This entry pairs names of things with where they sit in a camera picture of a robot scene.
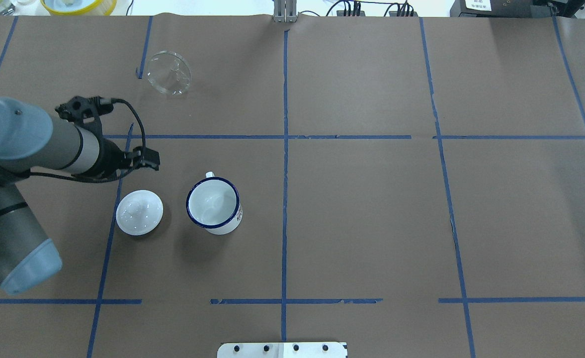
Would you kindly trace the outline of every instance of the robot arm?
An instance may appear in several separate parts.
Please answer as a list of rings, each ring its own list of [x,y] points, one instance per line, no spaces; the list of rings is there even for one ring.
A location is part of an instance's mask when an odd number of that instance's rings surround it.
[[[132,152],[123,152],[102,134],[100,115],[113,111],[117,102],[126,104],[140,124],[143,144]],[[16,181],[40,175],[104,183],[138,168],[159,169],[159,154],[146,148],[142,123],[128,102],[74,97],[56,111],[60,119],[37,106],[0,97],[0,287],[8,294],[24,292],[62,268],[58,250],[20,195]],[[72,176],[32,173],[33,166]]]

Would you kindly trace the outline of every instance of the light blue cap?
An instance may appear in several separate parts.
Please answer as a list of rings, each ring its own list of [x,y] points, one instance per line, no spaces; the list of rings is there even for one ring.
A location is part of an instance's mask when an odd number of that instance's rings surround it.
[[[16,295],[42,283],[63,268],[58,250],[51,239],[40,243],[7,275],[1,288]]]
[[[43,149],[54,131],[47,112],[19,100],[0,97],[0,159],[29,157]]]

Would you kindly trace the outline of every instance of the yellow container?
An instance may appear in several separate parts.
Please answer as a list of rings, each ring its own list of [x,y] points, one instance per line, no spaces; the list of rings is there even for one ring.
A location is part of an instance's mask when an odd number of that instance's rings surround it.
[[[76,0],[73,5],[65,5],[62,0],[40,0],[40,3],[55,15],[105,15],[113,12],[117,0]]]

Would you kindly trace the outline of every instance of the transparent cup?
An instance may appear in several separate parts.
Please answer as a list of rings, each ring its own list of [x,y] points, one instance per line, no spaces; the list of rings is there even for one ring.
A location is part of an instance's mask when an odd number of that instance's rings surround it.
[[[147,62],[147,79],[161,93],[181,95],[190,87],[190,68],[181,55],[160,51]]]

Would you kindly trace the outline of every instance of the white mug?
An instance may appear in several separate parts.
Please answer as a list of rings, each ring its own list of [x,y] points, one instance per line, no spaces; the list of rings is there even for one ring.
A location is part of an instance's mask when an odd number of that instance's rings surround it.
[[[243,210],[237,188],[227,179],[206,173],[186,197],[188,217],[215,235],[230,233],[242,222]]]

